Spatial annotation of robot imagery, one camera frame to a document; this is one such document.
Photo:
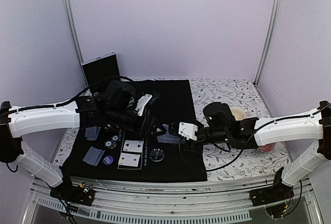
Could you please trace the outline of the green white poker chip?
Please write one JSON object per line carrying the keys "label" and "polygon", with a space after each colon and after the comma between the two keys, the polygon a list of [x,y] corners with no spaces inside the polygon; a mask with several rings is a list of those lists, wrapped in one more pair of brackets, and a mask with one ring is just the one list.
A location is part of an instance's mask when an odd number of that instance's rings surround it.
{"label": "green white poker chip", "polygon": [[105,146],[106,148],[109,148],[109,149],[114,149],[114,148],[116,148],[117,144],[116,144],[116,142],[114,142],[114,141],[106,141],[106,142],[104,143],[104,146]]}
{"label": "green white poker chip", "polygon": [[112,136],[111,141],[112,142],[118,142],[119,141],[119,136],[116,136],[116,135]]}

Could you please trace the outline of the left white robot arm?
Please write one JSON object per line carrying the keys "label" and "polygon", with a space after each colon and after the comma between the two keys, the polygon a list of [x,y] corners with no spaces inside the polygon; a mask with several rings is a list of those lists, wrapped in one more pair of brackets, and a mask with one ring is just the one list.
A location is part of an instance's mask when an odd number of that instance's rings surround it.
{"label": "left white robot arm", "polygon": [[145,135],[150,127],[148,106],[152,94],[145,94],[135,82],[113,80],[102,93],[77,96],[59,103],[13,107],[1,104],[1,162],[22,167],[51,187],[65,200],[73,200],[77,189],[60,167],[36,153],[22,137],[31,133],[73,128],[127,129]]}

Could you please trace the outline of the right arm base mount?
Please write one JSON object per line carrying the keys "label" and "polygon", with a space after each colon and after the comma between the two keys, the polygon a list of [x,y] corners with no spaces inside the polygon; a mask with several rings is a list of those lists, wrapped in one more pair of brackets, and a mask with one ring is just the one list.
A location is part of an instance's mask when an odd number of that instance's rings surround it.
{"label": "right arm base mount", "polygon": [[[253,206],[276,203],[278,201],[289,200],[294,197],[293,186],[287,186],[281,178],[284,167],[280,168],[275,176],[271,186],[254,189],[249,192],[249,199]],[[267,207],[265,210],[271,218],[278,219],[286,215],[289,209],[289,203]]]}

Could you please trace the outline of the blue playing card deck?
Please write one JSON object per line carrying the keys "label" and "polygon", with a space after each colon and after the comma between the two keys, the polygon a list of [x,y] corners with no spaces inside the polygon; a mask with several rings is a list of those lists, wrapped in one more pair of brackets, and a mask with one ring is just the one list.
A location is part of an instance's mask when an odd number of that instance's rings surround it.
{"label": "blue playing card deck", "polygon": [[157,141],[164,144],[178,145],[183,144],[185,142],[185,139],[183,137],[172,135],[166,131],[162,135],[157,135]]}

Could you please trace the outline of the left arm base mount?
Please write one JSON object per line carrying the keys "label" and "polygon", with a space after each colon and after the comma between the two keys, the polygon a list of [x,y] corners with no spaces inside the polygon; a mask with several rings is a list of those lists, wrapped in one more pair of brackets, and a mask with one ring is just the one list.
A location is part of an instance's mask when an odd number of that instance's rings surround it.
{"label": "left arm base mount", "polygon": [[92,206],[95,191],[92,184],[86,182],[82,182],[77,186],[73,185],[70,176],[65,174],[60,185],[51,187],[50,196],[66,203]]}

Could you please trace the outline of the aluminium poker chip case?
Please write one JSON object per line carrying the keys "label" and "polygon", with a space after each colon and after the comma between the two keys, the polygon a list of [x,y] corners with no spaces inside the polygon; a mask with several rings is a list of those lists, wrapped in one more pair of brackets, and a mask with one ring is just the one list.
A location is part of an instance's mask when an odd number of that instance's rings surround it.
{"label": "aluminium poker chip case", "polygon": [[89,86],[88,90],[92,95],[94,93],[103,93],[113,80],[111,77],[119,76],[115,52],[83,62],[82,69]]}

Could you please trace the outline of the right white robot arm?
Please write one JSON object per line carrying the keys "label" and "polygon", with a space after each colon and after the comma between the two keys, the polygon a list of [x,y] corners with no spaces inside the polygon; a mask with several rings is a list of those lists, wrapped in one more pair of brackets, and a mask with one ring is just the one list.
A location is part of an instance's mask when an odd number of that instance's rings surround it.
{"label": "right white robot arm", "polygon": [[193,144],[228,143],[235,149],[257,148],[268,144],[312,139],[313,143],[292,163],[279,169],[267,196],[279,201],[299,180],[330,160],[330,103],[321,101],[316,109],[278,118],[236,120],[225,103],[207,105],[203,114],[207,127],[179,124],[177,133]]}

